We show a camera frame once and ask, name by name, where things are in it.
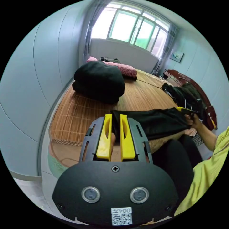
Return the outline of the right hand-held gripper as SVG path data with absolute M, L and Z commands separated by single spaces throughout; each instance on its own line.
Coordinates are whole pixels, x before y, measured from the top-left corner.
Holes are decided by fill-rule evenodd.
M 183 107 L 177 107 L 176 109 L 177 109 L 178 111 L 180 111 L 180 112 L 184 112 L 186 115 L 188 115 L 188 116 L 190 116 L 190 117 L 194 117 L 195 114 L 198 116 L 198 114 L 199 114 L 198 111 L 186 109 L 186 108 L 183 108 Z

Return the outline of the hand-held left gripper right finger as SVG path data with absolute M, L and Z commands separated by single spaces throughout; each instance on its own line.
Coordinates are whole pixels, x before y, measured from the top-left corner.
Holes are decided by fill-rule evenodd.
M 126 115 L 120 114 L 120 149 L 121 161 L 135 159 L 135 148 Z

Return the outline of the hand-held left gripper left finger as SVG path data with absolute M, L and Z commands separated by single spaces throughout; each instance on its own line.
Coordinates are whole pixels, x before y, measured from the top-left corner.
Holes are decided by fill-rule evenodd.
M 99 137 L 96 157 L 99 160 L 111 160 L 111 133 L 112 133 L 112 114 L 106 114 L 103 118 L 101 134 Z

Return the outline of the person's right hand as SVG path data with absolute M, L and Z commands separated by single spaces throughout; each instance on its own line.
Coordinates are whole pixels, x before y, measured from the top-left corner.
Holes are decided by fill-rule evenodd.
M 195 113 L 192 117 L 190 115 L 185 114 L 185 118 L 188 125 L 190 125 L 191 128 L 194 128 L 195 130 L 198 131 L 202 127 L 202 122 L 200 121 L 199 117 Z

